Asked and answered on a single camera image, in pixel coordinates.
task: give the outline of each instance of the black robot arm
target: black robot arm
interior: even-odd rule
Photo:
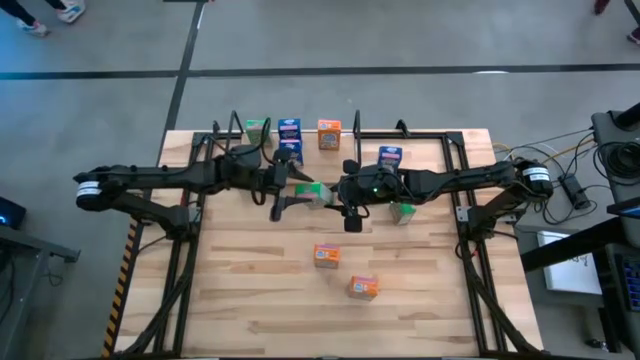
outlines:
[[[169,239],[189,235],[189,209],[166,207],[128,193],[129,190],[185,189],[192,193],[213,195],[235,188],[250,190],[254,202],[263,205],[266,195],[274,195],[270,219],[278,221],[282,211],[306,199],[280,198],[287,177],[312,181],[289,162],[290,150],[276,150],[267,168],[260,168],[259,147],[238,145],[224,155],[194,162],[186,167],[137,167],[115,165],[99,167],[74,177],[79,184],[76,204],[87,211],[118,210],[137,220],[157,222]]]
[[[528,201],[543,201],[553,194],[546,166],[537,161],[517,159],[467,170],[435,173],[429,170],[398,169],[377,165],[360,168],[353,160],[343,165],[347,175],[332,190],[343,205],[328,206],[345,216],[345,231],[362,231],[358,207],[399,202],[422,205],[438,196],[457,192],[501,187],[501,194],[484,206],[468,209],[465,232],[470,239],[487,238],[498,218]]]

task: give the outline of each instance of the gray concrete floor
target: gray concrete floor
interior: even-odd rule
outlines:
[[[28,38],[0,16],[0,72],[177,70],[194,10],[159,0],[89,0],[80,21],[63,26],[44,2],[23,3],[54,32]],[[624,39],[635,24],[622,2],[602,17],[590,8],[582,0],[217,0],[205,6],[191,68],[640,63],[640,49]],[[62,286],[39,286],[24,358],[99,354],[127,217],[77,209],[71,177],[104,164],[153,164],[174,85],[0,81],[0,195],[27,207],[29,233],[82,249],[77,264],[52,264],[64,274]],[[412,128],[489,128],[495,141],[517,145],[585,129],[592,113],[627,108],[637,94],[640,72],[191,78],[176,128],[208,129],[233,109],[245,119],[297,116],[306,127],[319,117],[350,123],[360,109],[367,128],[403,118]],[[578,139],[548,145],[560,150]],[[569,158],[560,161],[566,166]],[[579,164],[583,185],[605,183],[590,157]],[[598,211],[563,228],[606,218],[611,195],[597,188],[589,195]],[[555,214],[568,209],[564,194],[554,197]],[[533,213],[522,223],[543,224]],[[547,350],[630,358],[582,344],[599,334],[594,308],[547,302],[544,289],[534,291]]]

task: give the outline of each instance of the small carton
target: small carton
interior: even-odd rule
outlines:
[[[406,225],[409,223],[413,214],[416,213],[416,208],[409,204],[391,203],[389,205],[391,215],[393,215],[393,222],[396,225]]]
[[[318,147],[320,150],[339,150],[342,123],[340,120],[318,120]]]
[[[310,184],[297,184],[296,197],[312,199],[305,203],[309,209],[322,209],[325,205],[333,205],[333,193],[321,182]]]
[[[280,148],[291,149],[291,161],[295,166],[304,165],[302,161],[302,140],[280,140]]]
[[[247,120],[247,137],[249,138],[249,142],[252,145],[260,145],[260,139],[262,137],[262,126],[264,126],[264,122],[267,120]],[[265,129],[266,137],[264,144],[266,146],[271,146],[271,129]]]
[[[373,300],[378,296],[378,279],[352,276],[348,288],[349,296],[354,299]]]
[[[378,149],[378,166],[384,167],[391,172],[398,172],[398,167],[402,161],[402,148],[395,146],[380,146]]]
[[[280,140],[302,140],[300,119],[278,120],[278,135]]]
[[[313,247],[313,263],[316,267],[337,269],[340,262],[340,248],[335,245],[316,245]]]

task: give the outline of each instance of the electronic device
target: electronic device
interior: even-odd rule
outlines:
[[[640,312],[640,258],[618,255],[616,263],[623,281],[623,297],[627,308]]]
[[[467,237],[486,239],[492,236],[498,218],[524,202],[544,201],[553,194],[547,167],[522,158],[447,173],[402,168],[394,172],[379,165],[361,166],[355,160],[345,160],[343,171],[346,175],[331,188],[338,193],[342,205],[325,207],[342,213],[347,232],[362,231],[362,219],[369,216],[367,205],[391,202],[423,205],[444,193],[498,186],[505,191],[487,205],[471,208],[467,214]],[[360,207],[364,215],[358,213]]]
[[[240,123],[236,112],[231,114],[230,124]],[[188,206],[162,206],[151,200],[131,194],[129,190],[185,189],[192,193],[213,195],[230,188],[251,191],[256,205],[264,205],[266,195],[274,195],[275,202],[270,219],[280,220],[282,211],[288,206],[310,201],[293,197],[280,197],[280,191],[287,185],[287,177],[311,182],[313,179],[300,172],[291,162],[291,150],[280,148],[273,159],[264,153],[271,119],[263,125],[262,140],[259,145],[237,145],[222,147],[217,142],[220,127],[214,122],[214,131],[202,136],[200,144],[212,142],[223,154],[194,161],[182,168],[138,167],[135,165],[101,166],[74,176],[78,183],[76,205],[87,211],[118,210],[130,214],[138,221],[157,222],[170,240],[181,239],[191,234],[195,227],[190,220]],[[261,168],[262,156],[270,163]]]
[[[0,226],[8,226],[18,230],[27,210],[22,206],[0,197]]]
[[[560,175],[558,177],[558,181],[562,188],[564,189],[565,194],[569,198],[571,205],[576,210],[586,209],[591,206],[591,202],[587,197],[587,194],[582,189],[580,182],[578,182],[578,178],[573,175]]]
[[[640,197],[607,206],[609,214],[640,219]]]

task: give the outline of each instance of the wooden tabletop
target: wooden tabletop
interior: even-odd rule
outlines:
[[[459,131],[470,166],[495,162],[487,130]],[[186,165],[192,135],[168,132],[160,163]],[[318,150],[315,133],[303,136],[303,171],[335,183],[342,160],[354,157],[353,136],[343,134],[338,152]],[[364,164],[376,161],[380,145],[401,146],[403,168],[445,171],[438,141],[364,140]],[[480,204],[497,193],[499,189],[476,192]],[[158,190],[152,199],[174,205],[180,195],[180,190]],[[372,206],[359,234],[344,232],[338,212],[304,205],[287,209],[282,220],[273,223],[270,206],[271,199],[256,206],[248,192],[239,190],[207,199],[183,356],[478,354],[462,263],[453,251],[458,235],[449,195],[420,206],[406,226],[392,224],[388,205]],[[141,245],[162,235],[158,227],[147,227]],[[339,245],[339,269],[315,268],[314,244]],[[487,248],[501,306],[528,341],[541,348],[516,242],[496,236]],[[116,350],[129,346],[158,309],[170,251],[171,242],[162,241],[137,257]],[[352,275],[377,277],[379,296],[371,302],[347,297]],[[495,348],[483,309],[490,347]],[[173,340],[176,313],[177,306],[166,346]]]

